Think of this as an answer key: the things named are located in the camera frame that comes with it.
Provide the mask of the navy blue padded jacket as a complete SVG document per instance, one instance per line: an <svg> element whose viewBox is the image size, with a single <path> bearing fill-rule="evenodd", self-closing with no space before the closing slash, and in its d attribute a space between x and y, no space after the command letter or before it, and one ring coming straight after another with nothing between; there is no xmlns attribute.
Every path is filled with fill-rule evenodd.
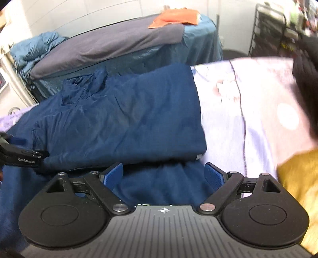
<svg viewBox="0 0 318 258"><path fill-rule="evenodd" d="M49 153L38 169L4 166L1 248L20 251L22 209L59 172L123 164L114 193L128 205L198 206L212 193L199 158L207 150L192 69L172 64L145 74L105 68L64 81L8 134Z"/></svg>

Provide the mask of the white appliance with panel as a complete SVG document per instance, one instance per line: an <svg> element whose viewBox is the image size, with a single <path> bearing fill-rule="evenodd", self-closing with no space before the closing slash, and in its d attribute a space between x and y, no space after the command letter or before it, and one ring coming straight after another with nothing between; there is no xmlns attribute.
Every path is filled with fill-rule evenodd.
<svg viewBox="0 0 318 258"><path fill-rule="evenodd" d="M16 72L9 53L1 48L1 117L38 104Z"/></svg>

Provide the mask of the purple floral bed sheet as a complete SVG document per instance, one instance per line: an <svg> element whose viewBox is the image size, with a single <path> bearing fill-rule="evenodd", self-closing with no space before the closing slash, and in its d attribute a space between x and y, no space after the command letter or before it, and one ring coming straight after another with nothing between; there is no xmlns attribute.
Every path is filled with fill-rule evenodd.
<svg viewBox="0 0 318 258"><path fill-rule="evenodd" d="M189 66L207 144L199 162L246 177L267 172L296 154L317 150L314 122L303 100L314 98L315 66L304 56L243 58Z"/></svg>

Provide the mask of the mustard yellow cloth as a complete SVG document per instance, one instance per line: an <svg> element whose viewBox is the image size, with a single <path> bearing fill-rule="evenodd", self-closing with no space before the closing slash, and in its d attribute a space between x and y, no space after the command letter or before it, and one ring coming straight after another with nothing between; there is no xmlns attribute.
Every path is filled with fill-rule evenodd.
<svg viewBox="0 0 318 258"><path fill-rule="evenodd" d="M294 155L277 167L279 182L309 215L302 246L317 253L317 150Z"/></svg>

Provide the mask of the blue crumpled duvet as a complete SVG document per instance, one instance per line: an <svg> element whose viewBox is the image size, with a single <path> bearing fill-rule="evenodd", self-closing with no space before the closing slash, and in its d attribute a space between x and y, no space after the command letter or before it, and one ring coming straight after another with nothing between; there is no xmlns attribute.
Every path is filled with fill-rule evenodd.
<svg viewBox="0 0 318 258"><path fill-rule="evenodd" d="M17 72L27 81L33 67L53 48L67 39L68 37L63 37L57 32L45 32L14 44L10 49L10 55Z"/></svg>

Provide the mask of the orange cloth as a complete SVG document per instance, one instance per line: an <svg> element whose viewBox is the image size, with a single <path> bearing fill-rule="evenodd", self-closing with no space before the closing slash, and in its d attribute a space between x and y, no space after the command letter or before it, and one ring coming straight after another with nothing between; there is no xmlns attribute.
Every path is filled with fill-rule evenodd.
<svg viewBox="0 0 318 258"><path fill-rule="evenodd" d="M149 29L157 29L169 24L198 25L201 14L193 9L166 9L158 15L148 26Z"/></svg>

